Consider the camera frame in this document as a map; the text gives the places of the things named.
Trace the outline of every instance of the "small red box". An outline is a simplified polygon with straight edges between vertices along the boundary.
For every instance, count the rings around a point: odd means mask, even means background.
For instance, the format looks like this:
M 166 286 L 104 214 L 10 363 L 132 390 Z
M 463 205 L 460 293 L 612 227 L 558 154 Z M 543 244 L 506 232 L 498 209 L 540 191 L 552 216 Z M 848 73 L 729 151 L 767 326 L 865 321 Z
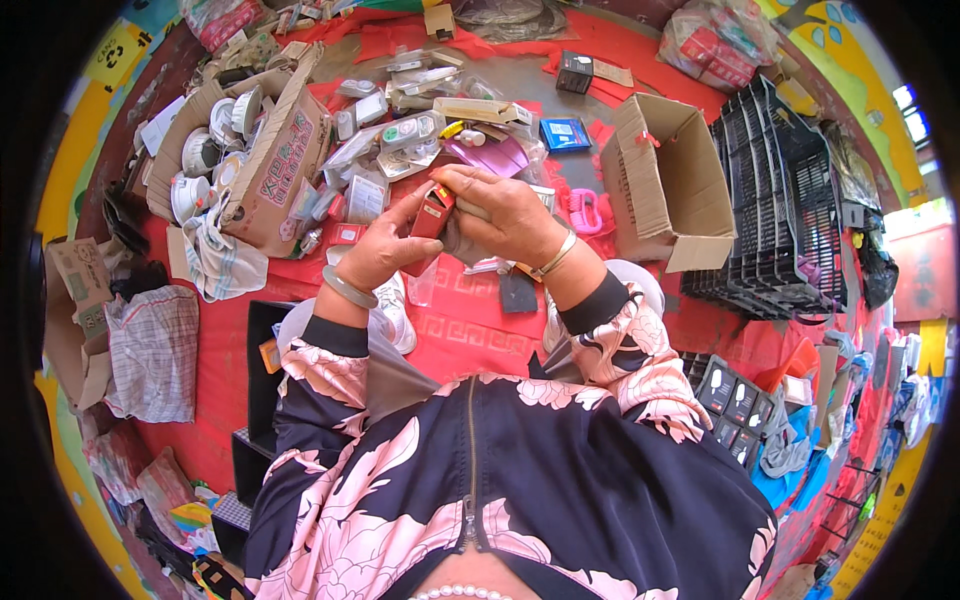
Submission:
M 338 223 L 333 228 L 333 237 L 330 238 L 331 245 L 337 244 L 356 244 L 360 237 L 367 232 L 366 225 L 353 225 L 350 223 Z
M 420 204 L 420 210 L 417 212 L 417 218 L 414 220 L 414 226 L 410 229 L 410 235 L 414 237 L 440 237 L 440 234 L 446 227 L 446 220 L 450 218 L 450 212 L 455 203 L 453 194 L 448 189 L 437 183 L 423 197 Z M 415 263 L 411 263 L 401 270 L 407 275 L 414 277 L 420 276 L 426 271 L 426 268 L 437 260 L 437 257 L 424 258 Z
M 330 208 L 326 210 L 326 217 L 334 221 L 343 221 L 346 216 L 347 199 L 344 198 L 343 194 L 337 194 L 333 202 L 330 203 Z

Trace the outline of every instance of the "black cuff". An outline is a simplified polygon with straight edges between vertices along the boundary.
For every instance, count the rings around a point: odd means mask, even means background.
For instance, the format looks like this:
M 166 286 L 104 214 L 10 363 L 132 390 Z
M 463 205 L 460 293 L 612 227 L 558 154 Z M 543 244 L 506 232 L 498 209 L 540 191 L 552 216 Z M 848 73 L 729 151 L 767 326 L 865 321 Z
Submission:
M 367 349 L 367 328 L 350 327 L 314 315 L 300 338 L 310 346 L 323 348 L 337 356 L 364 358 Z
M 607 271 L 607 276 L 600 282 L 597 289 L 573 308 L 561 311 L 560 318 L 564 321 L 570 335 L 587 333 L 599 325 L 612 321 L 629 298 L 627 287 L 616 278 L 616 275 Z

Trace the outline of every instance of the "silver bracelet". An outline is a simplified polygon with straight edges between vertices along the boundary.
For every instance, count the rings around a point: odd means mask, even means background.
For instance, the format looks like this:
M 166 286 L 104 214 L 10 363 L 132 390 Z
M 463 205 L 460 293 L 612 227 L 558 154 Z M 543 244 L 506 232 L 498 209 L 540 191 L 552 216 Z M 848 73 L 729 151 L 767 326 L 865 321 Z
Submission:
M 333 265 L 326 265 L 324 267 L 324 281 L 333 288 L 334 292 L 350 300 L 357 306 L 373 309 L 380 303 L 373 294 L 364 294 L 346 281 L 340 279 Z
M 561 258 L 566 256 L 567 252 L 570 252 L 570 249 L 573 248 L 573 245 L 577 243 L 577 232 L 574 230 L 569 230 L 566 233 L 566 239 L 564 244 L 560 246 L 560 251 L 557 252 L 557 255 L 550 259 L 550 262 L 546 263 L 539 269 L 531 269 L 530 275 L 538 278 L 543 278 L 546 274 L 553 271 L 553 268 L 560 264 Z

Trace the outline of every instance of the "woman's right hand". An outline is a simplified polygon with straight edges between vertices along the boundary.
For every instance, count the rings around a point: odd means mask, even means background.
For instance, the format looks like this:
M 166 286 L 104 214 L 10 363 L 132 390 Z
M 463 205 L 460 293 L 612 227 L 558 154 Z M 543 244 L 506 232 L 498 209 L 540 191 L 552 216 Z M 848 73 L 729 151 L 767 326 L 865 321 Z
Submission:
M 523 181 L 462 164 L 444 165 L 430 179 L 490 213 L 490 222 L 462 210 L 454 211 L 454 217 L 461 233 L 500 258 L 538 269 L 564 244 L 566 228 Z

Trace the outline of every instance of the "plastic chair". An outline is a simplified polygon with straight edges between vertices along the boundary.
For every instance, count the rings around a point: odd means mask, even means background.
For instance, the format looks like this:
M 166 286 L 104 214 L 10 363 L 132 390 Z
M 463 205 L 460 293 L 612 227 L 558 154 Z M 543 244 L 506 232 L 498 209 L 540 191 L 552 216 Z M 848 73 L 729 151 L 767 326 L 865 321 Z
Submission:
M 813 394 L 816 395 L 817 387 L 820 385 L 820 352 L 809 338 L 803 338 L 797 347 L 793 348 L 786 362 L 775 369 L 759 373 L 754 378 L 754 383 L 767 394 L 772 394 L 777 390 L 784 375 L 803 378 L 811 371 L 813 371 Z

